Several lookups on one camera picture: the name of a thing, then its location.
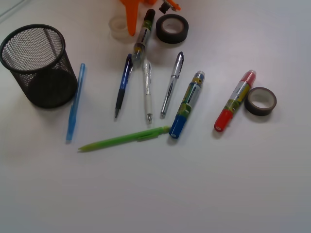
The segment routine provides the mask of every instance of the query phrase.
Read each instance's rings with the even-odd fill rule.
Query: pen
[[[198,71],[194,75],[188,89],[185,93],[183,101],[181,102],[178,112],[176,114],[174,123],[171,127],[169,134],[172,138],[179,138],[179,135],[195,105],[198,100],[199,94],[201,92],[201,85],[204,81],[205,73],[203,71]]]
[[[160,134],[168,133],[169,130],[170,130],[169,126],[164,126],[164,127],[159,127],[159,128],[146,130],[146,131],[142,131],[138,133],[132,133],[132,134],[124,135],[121,137],[115,137],[115,138],[110,138],[104,141],[94,142],[94,143],[85,145],[83,147],[80,147],[79,150],[81,150],[82,152],[87,152],[91,150],[103,149],[106,147],[114,146],[114,145],[125,143],[125,142],[130,142],[134,140],[146,140],[146,139],[156,138]]]
[[[146,46],[151,34],[151,28],[155,14],[156,12],[154,9],[149,9],[144,18],[139,36],[137,38],[136,44],[134,45],[133,64],[135,67],[140,67],[141,61],[144,59]]]
[[[86,65],[82,63],[80,65],[80,72],[79,72],[79,78],[78,78],[78,89],[76,91],[76,94],[74,96],[73,104],[70,108],[70,114],[69,114],[69,120],[68,120],[68,130],[67,130],[67,136],[66,140],[70,142],[72,140],[74,127],[76,125],[76,116],[77,116],[77,110],[79,105],[79,99],[81,94],[81,88],[82,88],[82,82],[84,78],[84,70]]]
[[[122,75],[122,79],[121,79],[121,84],[120,84],[120,88],[119,88],[119,92],[118,92],[118,97],[117,97],[117,103],[116,103],[116,111],[115,111],[115,118],[118,117],[119,111],[121,109],[122,106],[122,102],[123,102],[123,98],[124,98],[124,94],[125,94],[125,88],[128,82],[128,78],[130,76],[130,73],[132,71],[133,65],[132,65],[132,55],[129,54],[126,58],[126,62],[125,62],[125,67],[124,67],[124,71],[123,71],[123,75]]]
[[[161,117],[162,118],[165,117],[165,114],[166,114],[167,109],[169,107],[171,97],[172,97],[172,93],[174,91],[176,81],[179,78],[181,68],[183,67],[183,63],[184,63],[184,54],[183,54],[183,52],[180,52],[177,56],[177,59],[176,59],[176,62],[175,62],[175,65],[174,65],[174,68],[172,71],[169,87],[167,88],[165,99],[164,99],[163,106],[161,109]]]
[[[145,111],[149,124],[152,122],[152,104],[151,104],[151,64],[145,59],[142,67],[145,81]]]
[[[222,132],[225,130],[230,120],[233,118],[235,111],[238,110],[246,94],[251,89],[255,79],[256,72],[252,69],[244,74],[215,122],[214,128],[216,131]]]

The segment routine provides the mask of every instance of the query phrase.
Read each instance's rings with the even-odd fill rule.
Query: light blue pen
[[[77,110],[78,110],[78,105],[79,105],[79,99],[80,99],[80,94],[81,94],[81,88],[82,88],[85,68],[86,68],[86,65],[84,63],[81,63],[80,73],[79,73],[79,78],[78,78],[78,89],[74,96],[74,101],[71,106],[70,114],[69,114],[68,130],[67,130],[67,136],[66,136],[67,142],[70,142],[72,140],[74,127],[76,125],[76,116],[77,116]]]

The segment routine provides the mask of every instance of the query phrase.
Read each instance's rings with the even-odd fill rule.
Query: pencil cup
[[[64,37],[51,26],[33,24],[9,34],[0,46],[0,61],[38,107],[59,107],[76,92]]]

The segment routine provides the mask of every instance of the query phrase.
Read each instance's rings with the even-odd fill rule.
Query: clear tape roll
[[[129,36],[125,17],[116,16],[109,21],[110,33],[115,39],[125,39]]]

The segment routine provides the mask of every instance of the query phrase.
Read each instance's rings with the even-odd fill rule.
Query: roll of tape
[[[254,104],[255,102],[261,102],[265,104],[265,107],[260,108]],[[248,92],[244,105],[250,113],[257,116],[266,116],[276,106],[276,96],[267,88],[256,87]]]
[[[110,19],[109,28],[113,38],[124,39],[129,36],[125,17],[116,16]]]
[[[170,14],[160,17],[155,27],[156,35],[161,41],[178,44],[187,38],[189,24],[185,18]]]

